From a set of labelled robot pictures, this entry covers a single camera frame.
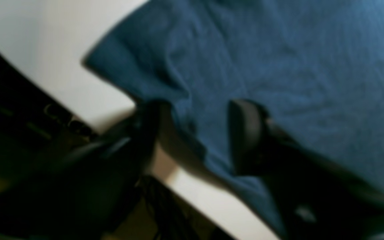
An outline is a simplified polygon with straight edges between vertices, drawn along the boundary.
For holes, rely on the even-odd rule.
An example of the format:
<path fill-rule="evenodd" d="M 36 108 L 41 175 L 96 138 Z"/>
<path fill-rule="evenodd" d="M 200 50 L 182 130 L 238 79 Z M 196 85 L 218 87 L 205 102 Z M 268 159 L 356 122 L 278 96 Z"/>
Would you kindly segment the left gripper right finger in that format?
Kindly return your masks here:
<path fill-rule="evenodd" d="M 262 179 L 288 240 L 384 240 L 384 193 L 300 146 L 254 102 L 229 103 L 235 172 Z"/>

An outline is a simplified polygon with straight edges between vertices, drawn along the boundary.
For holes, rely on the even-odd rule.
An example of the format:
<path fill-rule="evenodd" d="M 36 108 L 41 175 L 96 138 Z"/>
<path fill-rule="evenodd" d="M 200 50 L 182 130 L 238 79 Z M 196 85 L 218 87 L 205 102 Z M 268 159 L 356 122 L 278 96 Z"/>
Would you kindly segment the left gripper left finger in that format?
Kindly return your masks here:
<path fill-rule="evenodd" d="M 151 158 L 161 102 L 0 193 L 1 234 L 100 234 Z"/>

